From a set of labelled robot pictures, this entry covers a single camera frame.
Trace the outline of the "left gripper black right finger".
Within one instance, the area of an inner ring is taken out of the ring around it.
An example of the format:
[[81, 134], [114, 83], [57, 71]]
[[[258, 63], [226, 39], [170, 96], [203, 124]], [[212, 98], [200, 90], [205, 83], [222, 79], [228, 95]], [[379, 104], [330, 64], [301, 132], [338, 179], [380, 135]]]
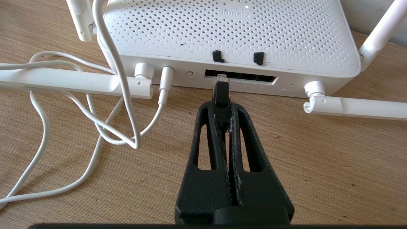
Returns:
[[256, 224], [289, 224], [294, 206], [279, 181], [243, 106], [231, 105], [229, 179], [232, 205]]

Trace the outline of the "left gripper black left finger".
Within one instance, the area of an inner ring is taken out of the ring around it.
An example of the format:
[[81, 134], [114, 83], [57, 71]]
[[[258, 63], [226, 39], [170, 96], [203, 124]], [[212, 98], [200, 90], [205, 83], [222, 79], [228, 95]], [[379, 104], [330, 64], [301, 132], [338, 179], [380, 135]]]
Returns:
[[[175, 204], [177, 224], [212, 224], [215, 211], [230, 206], [225, 135], [219, 133], [213, 111], [212, 102], [207, 101], [197, 112], [189, 158]], [[198, 167], [202, 126], [207, 129], [210, 170]]]

